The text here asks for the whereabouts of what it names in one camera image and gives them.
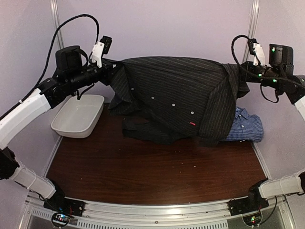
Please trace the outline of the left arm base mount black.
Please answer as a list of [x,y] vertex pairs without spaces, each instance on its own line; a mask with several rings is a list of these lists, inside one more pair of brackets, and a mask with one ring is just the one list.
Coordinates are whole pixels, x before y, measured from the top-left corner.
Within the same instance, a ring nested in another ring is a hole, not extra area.
[[55,212],[64,213],[68,216],[83,216],[83,211],[85,207],[85,203],[83,201],[74,200],[70,198],[65,198],[64,202],[60,205],[56,205],[55,202],[51,200],[44,200],[43,207],[53,210]]

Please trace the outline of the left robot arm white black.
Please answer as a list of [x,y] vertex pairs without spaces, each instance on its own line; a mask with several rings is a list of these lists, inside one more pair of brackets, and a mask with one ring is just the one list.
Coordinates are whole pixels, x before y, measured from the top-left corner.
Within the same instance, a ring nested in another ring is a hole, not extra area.
[[64,212],[69,206],[68,200],[60,195],[60,188],[17,161],[8,144],[28,124],[55,108],[67,96],[76,95],[80,99],[79,89],[90,89],[97,82],[108,85],[113,66],[103,62],[102,57],[109,48],[110,45],[97,42],[90,56],[78,45],[56,51],[53,77],[39,83],[28,98],[0,119],[0,177],[50,199],[58,212]]

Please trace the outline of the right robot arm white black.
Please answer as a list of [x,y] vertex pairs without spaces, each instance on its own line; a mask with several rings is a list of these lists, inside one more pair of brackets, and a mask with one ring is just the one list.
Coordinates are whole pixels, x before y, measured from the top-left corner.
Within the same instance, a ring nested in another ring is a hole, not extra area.
[[[240,64],[231,45],[232,56],[242,72],[242,81],[258,83],[260,87],[274,88],[276,101],[286,94],[302,118],[305,117],[305,76],[294,75],[294,50],[290,46],[270,44],[269,66],[265,64],[265,55],[261,44],[255,39],[248,41],[252,61]],[[303,195],[305,193],[305,170],[279,179],[270,179],[254,186],[255,192],[244,200],[247,210],[255,210],[262,204],[263,198],[273,196]]]

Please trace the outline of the black pinstriped long sleeve shirt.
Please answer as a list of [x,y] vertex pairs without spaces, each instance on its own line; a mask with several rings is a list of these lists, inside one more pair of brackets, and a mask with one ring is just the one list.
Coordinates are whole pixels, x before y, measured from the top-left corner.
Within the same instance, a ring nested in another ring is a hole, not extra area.
[[171,144],[198,137],[215,146],[232,127],[236,101],[250,90],[235,64],[189,57],[139,57],[115,63],[110,115],[126,119],[125,137]]

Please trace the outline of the white plastic basin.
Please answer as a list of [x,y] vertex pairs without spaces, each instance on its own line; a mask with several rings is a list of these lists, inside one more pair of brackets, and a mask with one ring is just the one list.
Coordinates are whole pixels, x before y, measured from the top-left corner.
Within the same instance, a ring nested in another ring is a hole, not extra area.
[[68,138],[87,138],[93,132],[104,108],[104,97],[85,94],[70,98],[51,123],[57,134]]

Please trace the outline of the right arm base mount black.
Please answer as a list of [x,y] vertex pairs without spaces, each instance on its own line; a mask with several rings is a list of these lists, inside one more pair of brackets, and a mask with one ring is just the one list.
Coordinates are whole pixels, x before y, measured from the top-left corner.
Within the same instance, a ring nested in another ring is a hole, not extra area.
[[227,202],[231,216],[246,214],[250,212],[260,211],[269,206],[266,199],[259,201],[250,200],[248,197],[240,199],[231,199]]

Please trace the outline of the blue checked shirt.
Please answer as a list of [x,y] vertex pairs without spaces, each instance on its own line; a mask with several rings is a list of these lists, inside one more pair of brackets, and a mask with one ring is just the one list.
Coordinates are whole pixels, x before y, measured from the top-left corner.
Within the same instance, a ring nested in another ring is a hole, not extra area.
[[232,127],[224,141],[261,142],[263,136],[264,130],[260,117],[248,114],[245,108],[236,107]]

